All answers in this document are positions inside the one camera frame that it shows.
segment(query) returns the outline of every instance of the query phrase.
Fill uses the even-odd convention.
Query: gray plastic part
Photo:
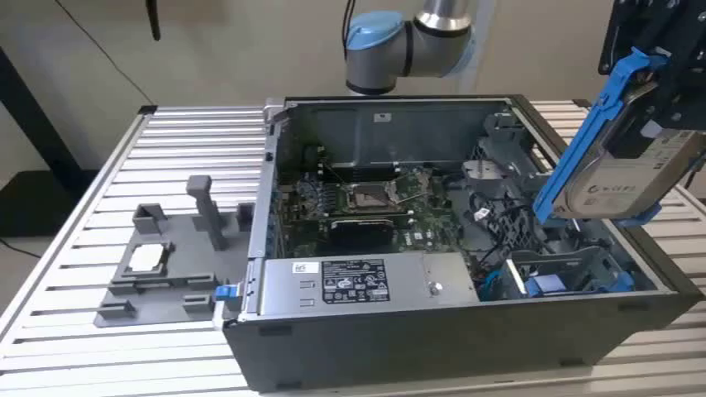
[[[103,305],[112,306],[128,300],[135,313],[132,316],[97,315],[97,327],[211,320],[214,311],[208,308],[212,305],[184,306],[184,297],[210,296],[218,285],[244,278],[250,225],[243,230],[235,213],[222,214],[224,246],[222,251],[215,251],[208,235],[194,228],[192,219],[192,215],[168,216],[158,222],[162,234],[132,234]],[[125,272],[135,246],[154,243],[171,244],[163,273]]]
[[[203,227],[208,233],[208,239],[214,250],[226,248],[226,239],[220,233],[220,217],[216,203],[211,200],[211,177],[208,175],[191,175],[187,182],[187,194],[196,199],[196,209],[200,220],[194,225]]]
[[[96,312],[99,313],[99,317],[105,320],[135,317],[135,307],[127,299],[101,303]]]
[[[207,313],[211,315],[214,313],[214,305],[214,297],[211,294],[184,295],[182,307],[187,313]]]
[[[159,204],[139,204],[132,214],[132,223],[140,234],[159,233],[158,221],[167,219]]]

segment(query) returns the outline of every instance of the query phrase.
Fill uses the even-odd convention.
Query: wire
[[[16,246],[12,246],[4,239],[0,238],[0,244],[3,244],[4,246],[7,246],[12,251],[15,252],[20,252],[21,254],[24,255],[29,255],[32,256],[33,258],[36,259],[40,259],[41,256],[36,255],[33,252],[29,252],[29,251],[25,251],[23,250],[21,248],[17,248]]]
[[[697,176],[697,171],[698,171],[698,168],[695,168],[689,174],[689,177],[686,178],[686,182],[683,183],[685,189],[687,189],[691,186],[691,183],[694,182],[694,177]]]
[[[135,89],[137,90],[137,92],[143,95],[143,98],[144,100],[148,102],[150,105],[154,105],[155,102],[152,101],[152,99],[150,99],[150,96],[147,95],[147,93],[144,93],[143,89],[140,88],[139,85],[136,85],[135,81],[131,79],[131,77],[127,75],[127,73],[120,69],[120,67],[117,66],[117,64],[115,63],[115,60],[112,59],[112,57],[108,55],[108,53],[105,52],[105,49],[103,48],[103,46],[99,44],[99,42],[96,41],[96,39],[91,36],[91,33],[88,33],[88,31],[85,30],[85,28],[80,25],[79,21],[76,21],[76,18],[73,17],[72,13],[67,10],[67,8],[64,7],[64,4],[61,4],[61,1],[60,0],[55,0],[55,3],[56,5],[60,7],[60,9],[64,11],[64,13],[67,14],[68,18],[73,21],[73,25],[76,25],[76,27],[84,32],[85,34],[85,37],[88,37],[88,40],[92,41],[92,43],[96,45],[96,47],[99,48],[100,52],[103,53],[103,55],[105,56],[105,58],[108,59],[108,61],[111,62],[111,65],[112,65],[112,68],[123,75],[124,79],[128,80],[128,82],[131,83],[132,87],[135,87]]]
[[[346,11],[343,12],[343,22],[340,24],[340,43],[343,45],[343,59],[348,56],[347,42],[348,29],[351,27],[351,17],[354,16],[355,0],[347,0]]]

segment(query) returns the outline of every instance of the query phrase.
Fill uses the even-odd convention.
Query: power supply label
[[[323,301],[355,304],[390,300],[382,259],[322,262]]]

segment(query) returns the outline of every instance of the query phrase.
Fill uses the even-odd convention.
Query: beige wall
[[[162,105],[347,93],[343,0],[162,0],[160,42],[143,0],[63,2]],[[422,3],[359,0],[356,12],[396,9],[411,17]],[[460,92],[593,98],[609,3],[499,0],[476,80]],[[0,2],[0,45],[80,164],[99,167],[144,104],[139,93],[51,0]],[[456,79],[400,79],[398,93],[455,93],[458,86]],[[0,141],[0,179],[43,167],[4,109]]]
[[[154,42],[143,0],[63,0],[162,105],[259,104],[267,97],[347,94],[342,0],[162,0]],[[423,0],[360,0],[356,12],[414,15]],[[80,164],[97,167],[144,104],[51,0],[0,2],[0,45]],[[451,79],[403,79],[400,93],[452,93]],[[43,167],[0,112],[0,179]]]
[[[594,100],[613,0],[499,0],[476,93]]]

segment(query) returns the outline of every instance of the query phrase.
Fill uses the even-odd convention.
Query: aluminum extrusion table
[[[570,140],[586,109],[571,101],[533,104]],[[222,209],[252,201],[263,129],[262,107],[159,107],[154,115],[139,115],[0,319],[1,396],[255,395],[211,322],[96,328],[92,320],[131,238],[136,205],[160,203],[167,213],[195,213],[184,194],[191,174],[214,178]],[[706,292],[706,208],[679,186],[662,205],[646,230]],[[706,395],[706,303],[665,330],[630,337],[591,369],[368,385],[336,395],[412,394]]]

